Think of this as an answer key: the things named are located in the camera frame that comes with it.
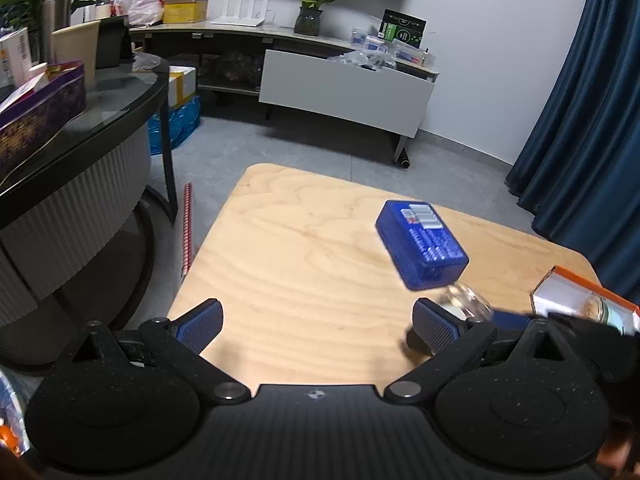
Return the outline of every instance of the curtain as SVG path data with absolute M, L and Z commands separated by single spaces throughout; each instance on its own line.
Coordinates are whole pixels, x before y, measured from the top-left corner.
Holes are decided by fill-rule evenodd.
M 558 81 L 506 184 L 532 228 L 640 303 L 640 0 L 586 0 Z

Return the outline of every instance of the tv stand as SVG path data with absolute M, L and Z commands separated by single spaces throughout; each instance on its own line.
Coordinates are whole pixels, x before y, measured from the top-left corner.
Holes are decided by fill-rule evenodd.
M 398 69 L 379 72 L 328 61 L 352 49 L 347 41 L 295 34 L 290 28 L 241 27 L 209 22 L 133 29 L 133 41 L 164 58 L 240 50 L 264 54 L 260 86 L 201 77 L 199 90 L 257 96 L 269 107 L 284 106 L 368 124 L 398 134 L 394 163 L 407 168 L 407 139 L 418 131 L 439 72 L 398 60 Z

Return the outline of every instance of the red and white striped object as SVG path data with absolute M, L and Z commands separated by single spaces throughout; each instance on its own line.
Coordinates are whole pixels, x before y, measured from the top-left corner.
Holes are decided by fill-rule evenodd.
M 184 208 L 182 212 L 182 279 L 187 275 L 193 263 L 193 245 L 191 243 L 191 200 L 193 185 L 184 186 Z

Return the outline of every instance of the yellow plastic container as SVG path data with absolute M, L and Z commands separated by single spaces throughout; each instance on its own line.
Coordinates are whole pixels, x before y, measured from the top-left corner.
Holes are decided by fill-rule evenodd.
M 209 0 L 166 0 L 164 23 L 197 23 L 207 19 Z

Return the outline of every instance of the gray tile floor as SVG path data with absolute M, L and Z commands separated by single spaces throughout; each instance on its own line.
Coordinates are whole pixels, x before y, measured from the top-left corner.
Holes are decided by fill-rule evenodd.
M 276 108 L 271 120 L 265 121 L 264 105 L 242 96 L 225 107 L 204 100 L 202 113 L 200 127 L 174 150 L 178 192 L 185 183 L 193 183 L 196 251 L 244 170 L 259 162 L 413 196 L 532 233 L 532 215 L 516 205 L 504 185 L 507 164 L 470 150 L 452 151 L 450 143 L 428 134 L 409 143 L 412 165 L 402 170 L 390 163 L 396 142 L 391 134 L 368 126 L 288 108 Z M 151 183 L 164 189 L 159 156 L 153 158 Z M 180 229 L 172 233 L 158 214 L 154 223 L 159 247 L 156 268 L 129 323 L 132 327 L 149 317 L 164 316 L 179 287 L 175 275 Z

